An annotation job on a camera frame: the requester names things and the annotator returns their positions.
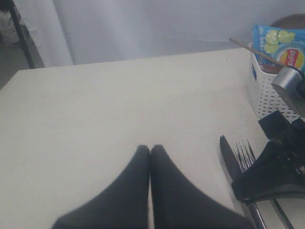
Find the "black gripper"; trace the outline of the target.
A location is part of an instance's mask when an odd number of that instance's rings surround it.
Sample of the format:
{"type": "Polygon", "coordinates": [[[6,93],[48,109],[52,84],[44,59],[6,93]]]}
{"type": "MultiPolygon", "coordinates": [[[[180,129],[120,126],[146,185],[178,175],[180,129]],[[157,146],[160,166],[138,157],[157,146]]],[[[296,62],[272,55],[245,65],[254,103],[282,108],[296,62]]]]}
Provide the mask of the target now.
{"type": "Polygon", "coordinates": [[[305,197],[305,123],[290,123],[275,111],[259,120],[268,143],[232,188],[237,200],[253,203],[275,198],[305,197]]]}

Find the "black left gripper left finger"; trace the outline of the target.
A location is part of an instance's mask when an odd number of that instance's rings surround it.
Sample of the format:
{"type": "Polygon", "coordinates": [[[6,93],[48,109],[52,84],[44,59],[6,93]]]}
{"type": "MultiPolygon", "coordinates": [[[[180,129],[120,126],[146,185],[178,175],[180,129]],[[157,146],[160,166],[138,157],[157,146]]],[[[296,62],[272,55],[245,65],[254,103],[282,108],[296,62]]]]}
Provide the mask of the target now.
{"type": "Polygon", "coordinates": [[[126,168],[99,195],[59,217],[54,229],[147,229],[150,150],[137,147],[126,168]]]}

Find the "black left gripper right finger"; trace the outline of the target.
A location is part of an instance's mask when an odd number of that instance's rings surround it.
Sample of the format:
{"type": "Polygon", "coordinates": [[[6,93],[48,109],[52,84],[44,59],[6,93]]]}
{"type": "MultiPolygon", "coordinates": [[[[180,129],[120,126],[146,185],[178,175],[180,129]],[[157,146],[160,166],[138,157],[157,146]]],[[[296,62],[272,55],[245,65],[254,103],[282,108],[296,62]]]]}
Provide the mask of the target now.
{"type": "Polygon", "coordinates": [[[246,217],[222,206],[194,186],[162,145],[150,156],[150,179],[156,229],[252,229],[246,217]]]}

